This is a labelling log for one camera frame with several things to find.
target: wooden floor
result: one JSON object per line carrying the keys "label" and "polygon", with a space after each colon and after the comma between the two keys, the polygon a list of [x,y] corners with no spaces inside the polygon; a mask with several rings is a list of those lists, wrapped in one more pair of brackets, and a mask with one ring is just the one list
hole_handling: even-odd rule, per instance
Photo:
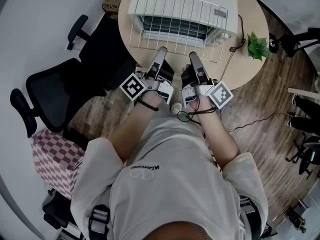
{"label": "wooden floor", "polygon": [[[277,38],[282,36],[285,29],[266,10],[263,12],[269,31]],[[287,92],[287,88],[310,91],[313,90],[313,82],[313,67],[306,56],[300,51],[294,58],[288,58],[280,49],[265,61],[250,82],[232,91],[234,98],[222,110],[222,123],[227,129],[233,129],[273,113],[293,111],[292,94]],[[129,99],[117,89],[109,92],[107,97],[88,101],[69,126],[89,139],[107,138],[125,119],[131,106]],[[306,175],[298,174],[299,163],[285,161],[285,157],[296,152],[293,140],[302,139],[300,131],[286,125],[288,119],[287,116],[276,115],[230,133],[242,152],[253,154],[269,203],[269,222],[308,193],[320,169],[315,167],[306,180]]]}

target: round wooden table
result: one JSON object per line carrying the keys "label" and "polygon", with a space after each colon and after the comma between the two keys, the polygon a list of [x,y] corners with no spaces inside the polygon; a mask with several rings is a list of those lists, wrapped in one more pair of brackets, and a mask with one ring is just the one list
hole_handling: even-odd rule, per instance
{"label": "round wooden table", "polygon": [[[268,24],[258,2],[256,0],[237,0],[237,2],[238,14],[243,18],[244,38],[247,39],[245,46],[248,45],[247,34],[251,34],[252,31],[257,35],[258,38],[266,38],[267,42],[269,42]],[[151,65],[151,62],[155,57],[157,51],[131,47],[129,45],[130,34],[132,30],[132,20],[127,15],[129,4],[130,0],[122,0],[120,4],[118,12],[118,25],[120,34],[126,48],[130,52],[132,57],[143,68],[148,68]],[[132,38],[139,38],[139,35],[140,33],[138,31],[132,31]],[[230,47],[237,46],[241,38],[241,21],[240,19],[238,19],[238,35],[233,36],[224,42],[220,62],[215,63],[211,61],[201,60],[209,77],[211,77],[212,79],[220,80],[226,67],[227,61],[231,55],[231,52],[229,51]],[[165,59],[175,71],[173,80],[180,80],[182,68],[186,64],[190,64],[189,57],[168,52]],[[265,58],[263,58],[262,60],[263,61],[260,61],[258,59],[253,59],[252,57],[248,57],[247,55],[243,55],[242,49],[240,48],[233,55],[222,80],[230,90],[238,88],[250,81],[259,72],[265,62]]]}

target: sneaker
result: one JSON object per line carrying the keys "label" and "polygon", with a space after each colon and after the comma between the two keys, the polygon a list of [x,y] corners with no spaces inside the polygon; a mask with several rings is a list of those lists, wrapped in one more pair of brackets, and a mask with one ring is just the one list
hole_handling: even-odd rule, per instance
{"label": "sneaker", "polygon": [[178,114],[182,110],[182,104],[180,102],[175,102],[171,106],[170,112],[173,114]]}
{"label": "sneaker", "polygon": [[295,106],[297,106],[297,105],[296,105],[296,97],[299,97],[299,95],[298,95],[298,94],[294,94],[293,97],[292,97],[292,99],[291,99],[291,104],[292,104],[292,105],[295,105]]}

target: checkered pattern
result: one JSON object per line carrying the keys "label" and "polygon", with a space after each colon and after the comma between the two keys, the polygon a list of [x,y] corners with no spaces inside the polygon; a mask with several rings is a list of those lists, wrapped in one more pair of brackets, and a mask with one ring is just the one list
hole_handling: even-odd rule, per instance
{"label": "checkered pattern", "polygon": [[48,129],[31,138],[31,148],[37,173],[52,188],[71,199],[85,152]]}

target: metal wire rack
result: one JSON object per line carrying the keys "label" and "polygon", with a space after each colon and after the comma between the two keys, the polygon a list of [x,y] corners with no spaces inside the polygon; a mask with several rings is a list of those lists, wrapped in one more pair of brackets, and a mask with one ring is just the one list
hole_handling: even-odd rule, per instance
{"label": "metal wire rack", "polygon": [[203,0],[137,0],[129,45],[219,63],[222,56],[228,10]]}

